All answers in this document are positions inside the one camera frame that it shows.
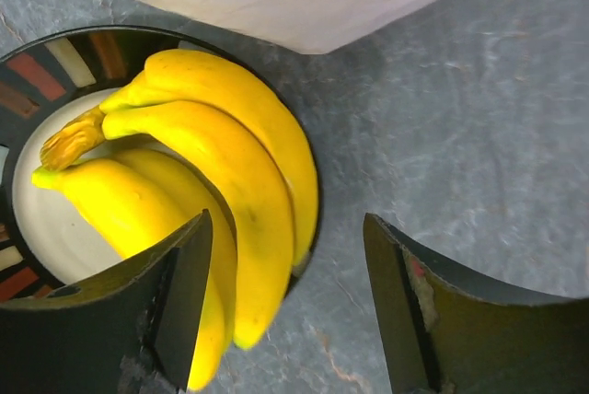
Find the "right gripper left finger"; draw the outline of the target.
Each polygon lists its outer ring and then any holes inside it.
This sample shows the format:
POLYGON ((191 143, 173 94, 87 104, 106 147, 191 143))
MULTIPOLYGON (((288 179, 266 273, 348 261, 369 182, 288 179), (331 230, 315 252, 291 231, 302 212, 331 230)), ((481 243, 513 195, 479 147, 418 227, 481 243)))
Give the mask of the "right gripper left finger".
POLYGON ((2 238, 2 391, 185 391, 212 240, 202 213, 134 257, 58 286, 2 238))

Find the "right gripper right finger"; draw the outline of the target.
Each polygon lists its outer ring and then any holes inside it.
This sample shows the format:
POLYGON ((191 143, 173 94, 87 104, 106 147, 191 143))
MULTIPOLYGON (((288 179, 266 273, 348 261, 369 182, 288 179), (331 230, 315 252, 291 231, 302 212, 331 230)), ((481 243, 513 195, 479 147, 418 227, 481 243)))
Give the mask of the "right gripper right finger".
POLYGON ((584 393, 588 302, 494 279, 376 214, 363 227, 396 393, 584 393))

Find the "single fake banana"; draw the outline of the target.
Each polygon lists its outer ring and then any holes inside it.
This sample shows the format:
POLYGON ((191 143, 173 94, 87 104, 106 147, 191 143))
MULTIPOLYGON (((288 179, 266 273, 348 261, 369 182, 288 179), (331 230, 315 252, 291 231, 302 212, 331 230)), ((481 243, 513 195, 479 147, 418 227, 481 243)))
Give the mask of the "single fake banana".
POLYGON ((188 388, 214 379, 235 325, 237 252, 229 222, 201 179, 175 157, 130 148, 83 159, 61 171, 36 168, 32 183, 61 192, 128 259, 154 246, 202 211, 213 221, 209 276, 188 388))

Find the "fake banana bunch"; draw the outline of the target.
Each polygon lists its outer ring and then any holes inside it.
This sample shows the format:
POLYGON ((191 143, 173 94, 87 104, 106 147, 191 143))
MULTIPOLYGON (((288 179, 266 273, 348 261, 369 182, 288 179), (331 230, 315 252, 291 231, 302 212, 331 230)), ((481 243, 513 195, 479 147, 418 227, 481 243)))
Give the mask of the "fake banana bunch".
POLYGON ((47 140, 41 164, 72 165, 105 140, 146 133, 190 161, 221 193, 237 232, 233 339, 255 346, 318 224, 318 172, 295 116, 240 64, 197 50, 150 55, 127 86, 47 140))

